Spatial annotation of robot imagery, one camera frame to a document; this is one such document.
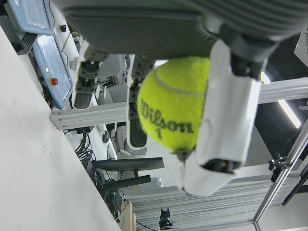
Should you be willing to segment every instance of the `ceiling light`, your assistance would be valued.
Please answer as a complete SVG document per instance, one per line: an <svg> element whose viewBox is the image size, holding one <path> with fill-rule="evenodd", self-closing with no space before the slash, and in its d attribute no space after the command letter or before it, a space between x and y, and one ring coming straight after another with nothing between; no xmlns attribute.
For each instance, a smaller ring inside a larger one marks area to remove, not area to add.
<svg viewBox="0 0 308 231"><path fill-rule="evenodd" d="M269 77L268 77L263 71L261 72L261 80L262 80L265 84L269 84L269 83L270 83Z"/></svg>
<svg viewBox="0 0 308 231"><path fill-rule="evenodd" d="M261 80L265 83L265 84L269 84L270 83L270 79L269 77L262 71L261 72ZM290 106L287 104L287 102L285 100L278 100L278 103L280 105L280 107L284 110L284 112L287 114L287 116L289 117L289 119L292 121L292 123L294 124L294 126L296 128L299 128L301 125L301 122L299 121L299 119L297 118L297 116L295 115L295 113L292 111L292 109L290 108Z"/></svg>
<svg viewBox="0 0 308 231"><path fill-rule="evenodd" d="M168 60L156 60L154 66L160 66L160 65L166 63L167 61L168 61Z"/></svg>
<svg viewBox="0 0 308 231"><path fill-rule="evenodd" d="M287 116L290 118L290 120L292 121L292 123L294 124L294 126L296 128L299 128L301 125L301 122L299 121L299 119L296 117L296 115L294 114L294 112L292 111L292 109L290 108L290 106L287 104L287 102L285 100L278 100L279 105L282 107L282 109L284 110L284 112L287 114Z"/></svg>

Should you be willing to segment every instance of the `wilson logo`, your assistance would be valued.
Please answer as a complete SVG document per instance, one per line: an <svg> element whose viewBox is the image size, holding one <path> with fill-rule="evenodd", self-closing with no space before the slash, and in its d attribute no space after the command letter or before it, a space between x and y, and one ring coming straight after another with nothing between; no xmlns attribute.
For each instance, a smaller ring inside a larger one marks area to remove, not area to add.
<svg viewBox="0 0 308 231"><path fill-rule="evenodd" d="M157 135L160 139L162 139L161 129L167 129L173 132L193 133L192 123L177 123L172 120L166 121L159 110L154 110L153 108L149 107L149 105L143 99L141 99L141 115L157 127L155 131L157 132Z"/></svg>

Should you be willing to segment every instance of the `desk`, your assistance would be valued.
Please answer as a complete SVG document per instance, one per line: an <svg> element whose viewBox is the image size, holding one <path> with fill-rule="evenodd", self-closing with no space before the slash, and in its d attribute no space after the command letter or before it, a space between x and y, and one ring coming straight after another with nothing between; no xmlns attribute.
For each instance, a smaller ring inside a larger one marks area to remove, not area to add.
<svg viewBox="0 0 308 231"><path fill-rule="evenodd" d="M0 28L0 229L119 231Z"/></svg>

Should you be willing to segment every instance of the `yellow tennis ball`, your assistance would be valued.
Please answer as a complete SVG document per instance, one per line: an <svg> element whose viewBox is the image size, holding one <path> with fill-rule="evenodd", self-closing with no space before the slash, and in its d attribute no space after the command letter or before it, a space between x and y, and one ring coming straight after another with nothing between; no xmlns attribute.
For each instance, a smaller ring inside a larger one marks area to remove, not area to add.
<svg viewBox="0 0 308 231"><path fill-rule="evenodd" d="M143 81L137 109L141 127L172 151L191 151L198 138L210 60L170 59Z"/></svg>

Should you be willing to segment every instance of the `aluminum beam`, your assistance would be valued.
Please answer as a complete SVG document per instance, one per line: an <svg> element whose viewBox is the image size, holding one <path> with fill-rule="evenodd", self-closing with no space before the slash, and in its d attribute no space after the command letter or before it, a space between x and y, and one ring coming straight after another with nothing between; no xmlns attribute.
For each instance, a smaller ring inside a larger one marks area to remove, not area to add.
<svg viewBox="0 0 308 231"><path fill-rule="evenodd" d="M58 130L123 122L126 121L126 102L98 105L85 110L52 111L49 119Z"/></svg>
<svg viewBox="0 0 308 231"><path fill-rule="evenodd" d="M299 133L294 145L292 146L288 154L286 162L292 165L289 168L283 170L280 173L279 177L276 179L276 182L272 183L271 187L269 188L269 191L264 197L259 209L257 210L253 218L253 221L255 223L258 223L260 221L262 215L271 204L278 190L281 188L283 182L288 177L289 173L292 171L292 168L294 167L296 161L300 157L307 143L308 143L308 120L305 122L301 132Z"/></svg>
<svg viewBox="0 0 308 231"><path fill-rule="evenodd" d="M262 84L259 104L272 103L278 100L295 100L308 98L308 78L297 78Z"/></svg>

